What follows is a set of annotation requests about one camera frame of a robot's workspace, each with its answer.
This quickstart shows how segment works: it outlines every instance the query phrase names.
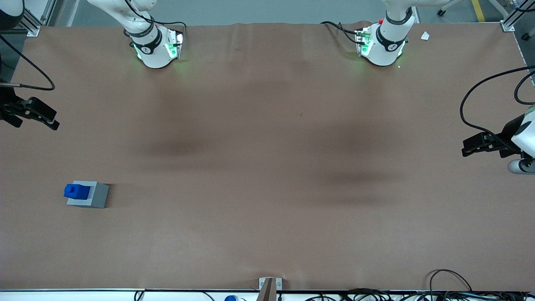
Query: blue plastic block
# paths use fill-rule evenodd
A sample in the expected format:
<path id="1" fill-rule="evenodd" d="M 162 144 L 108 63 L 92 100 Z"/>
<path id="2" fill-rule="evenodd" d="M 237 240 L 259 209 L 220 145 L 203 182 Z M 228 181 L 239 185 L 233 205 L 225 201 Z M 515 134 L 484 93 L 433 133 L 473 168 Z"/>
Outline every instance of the blue plastic block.
<path id="1" fill-rule="evenodd" d="M 110 187 L 95 181 L 73 181 L 72 185 L 81 185 L 89 187 L 89 194 L 87 199 L 79 200 L 69 198 L 67 205 L 82 207 L 82 208 L 105 208 L 106 199 L 108 198 L 108 191 Z"/>
<path id="2" fill-rule="evenodd" d="M 75 200 L 87 200 L 91 187 L 80 184 L 67 184 L 63 196 Z"/>

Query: brown table surface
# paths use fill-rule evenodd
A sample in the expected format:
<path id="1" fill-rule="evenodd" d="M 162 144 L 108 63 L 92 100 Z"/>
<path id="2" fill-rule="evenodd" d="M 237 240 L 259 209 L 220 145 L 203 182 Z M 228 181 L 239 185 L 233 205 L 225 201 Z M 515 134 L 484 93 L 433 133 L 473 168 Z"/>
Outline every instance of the brown table surface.
<path id="1" fill-rule="evenodd" d="M 423 289 L 450 268 L 476 290 L 533 289 L 534 178 L 497 153 L 463 158 L 478 131 L 458 115 L 473 84 L 524 66 L 515 38 L 498 24 L 409 37 L 376 67 L 323 25 L 191 27 L 183 60 L 151 70 L 122 28 L 44 28 L 24 53 L 57 88 L 17 92 L 61 125 L 0 124 L 0 287 L 271 275 L 287 289 Z M 513 99 L 524 75 L 476 90 L 467 118 L 501 131 L 526 109 Z M 22 60 L 13 81 L 46 85 Z M 67 206 L 73 180 L 111 184 L 108 207 Z"/>

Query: gray block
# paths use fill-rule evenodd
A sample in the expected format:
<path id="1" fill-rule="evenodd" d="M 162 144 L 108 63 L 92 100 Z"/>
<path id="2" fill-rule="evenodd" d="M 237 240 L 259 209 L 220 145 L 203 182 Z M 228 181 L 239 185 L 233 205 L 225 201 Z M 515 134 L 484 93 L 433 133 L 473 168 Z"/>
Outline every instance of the gray block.
<path id="1" fill-rule="evenodd" d="M 106 207 L 106 198 L 110 187 L 95 181 L 73 181 L 72 184 L 89 186 L 89 195 L 87 200 L 75 200 L 69 198 L 67 205 L 83 208 L 104 208 Z"/>

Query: gray floor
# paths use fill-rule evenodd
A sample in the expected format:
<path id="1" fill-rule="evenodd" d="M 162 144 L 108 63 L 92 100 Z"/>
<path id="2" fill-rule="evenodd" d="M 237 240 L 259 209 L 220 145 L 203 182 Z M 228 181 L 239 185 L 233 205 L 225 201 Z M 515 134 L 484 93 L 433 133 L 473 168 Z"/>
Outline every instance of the gray floor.
<path id="1" fill-rule="evenodd" d="M 55 12 L 56 26 L 119 26 L 102 10 L 90 5 L 86 0 L 62 0 Z M 486 21 L 499 21 L 502 15 L 487 0 L 479 0 Z M 438 17 L 438 7 L 419 7 L 422 23 L 477 22 L 471 1 L 462 1 Z M 228 25 L 234 23 L 286 22 L 319 23 L 330 20 L 353 23 L 360 20 L 375 21 L 384 17 L 385 6 L 380 0 L 274 0 L 274 1 L 176 1 L 159 0 L 151 12 L 160 21 L 183 21 L 188 25 Z M 535 27 L 535 13 L 526 14 L 517 23 L 516 33 L 519 47 L 528 65 L 535 65 L 535 37 L 530 41 L 521 36 Z M 7 35 L 14 45 L 22 50 L 23 35 Z M 5 63 L 15 67 L 18 56 L 5 45 L 0 44 Z M 10 79 L 13 71 L 2 68 L 2 77 Z"/>

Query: yellow floor line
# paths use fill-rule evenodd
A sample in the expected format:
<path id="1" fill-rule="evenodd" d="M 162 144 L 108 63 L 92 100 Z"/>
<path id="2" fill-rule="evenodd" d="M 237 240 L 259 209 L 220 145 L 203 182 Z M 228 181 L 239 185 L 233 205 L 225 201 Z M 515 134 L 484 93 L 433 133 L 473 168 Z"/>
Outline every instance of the yellow floor line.
<path id="1" fill-rule="evenodd" d="M 481 10 L 481 5 L 479 5 L 478 0 L 472 0 L 473 9 L 476 11 L 476 16 L 478 22 L 485 22 L 485 16 L 483 15 L 483 11 Z"/>

